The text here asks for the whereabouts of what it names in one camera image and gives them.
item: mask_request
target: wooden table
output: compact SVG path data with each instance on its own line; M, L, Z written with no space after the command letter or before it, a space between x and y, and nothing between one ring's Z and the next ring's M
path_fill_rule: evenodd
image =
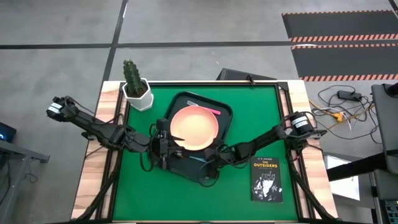
M203 82L203 81L180 81L180 82ZM305 90L304 81L302 80L278 80L274 82L287 82L289 84L290 100L294 111L311 111L307 92ZM98 107L96 109L96 117L103 121L112 119L115 115L116 103L119 95L119 81L108 81L104 82L101 94L99 98ZM284 108L284 114L287 115L286 99L282 98L282 104ZM126 100L123 98L122 108L120 112L124 112ZM308 140L310 144L319 146L319 141ZM96 141L90 141L88 143L86 153L90 153L95 149L99 148L99 144ZM76 194L75 204L73 206L72 217L79 217L87 208L87 206L93 201L96 194L100 190L101 181L104 173L104 166L106 160L106 149L101 149L98 152L88 157L83 164L81 172L80 182ZM325 164L323 162L322 152L318 149L311 147L303 150L303 156L305 170L311 191L314 193L319 202L326 208L326 210L337 217L337 211L333 196L331 194L328 176L326 174ZM111 169L113 168L116 156L113 156L113 162L111 163ZM303 215L308 217L307 203L303 192L299 187L300 201L302 204ZM109 207L110 190L104 200L103 217L106 216Z

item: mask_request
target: black floor mat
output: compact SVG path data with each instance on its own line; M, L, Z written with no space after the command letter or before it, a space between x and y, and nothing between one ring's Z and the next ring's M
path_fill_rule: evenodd
M398 79L398 44L293 46L305 81Z
M282 15L292 42L398 39L392 11L300 12Z

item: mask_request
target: book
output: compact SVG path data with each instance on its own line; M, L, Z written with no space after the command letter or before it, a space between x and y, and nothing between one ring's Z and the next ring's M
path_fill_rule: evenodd
M251 158L252 200L283 202L278 158Z

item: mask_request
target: potted plant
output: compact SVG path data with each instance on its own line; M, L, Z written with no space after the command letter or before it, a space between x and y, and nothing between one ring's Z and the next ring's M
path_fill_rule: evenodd
M131 106L139 111L152 107L154 96L150 92L150 86L146 78L140 78L137 65L132 60L123 62L123 73L126 84L123 85L123 93Z

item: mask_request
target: cactus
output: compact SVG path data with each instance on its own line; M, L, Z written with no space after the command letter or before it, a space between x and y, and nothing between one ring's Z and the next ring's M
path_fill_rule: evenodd
M132 60L125 60L123 65L123 73L128 87L127 94L130 97L140 97L143 94L144 85L139 77L137 65Z

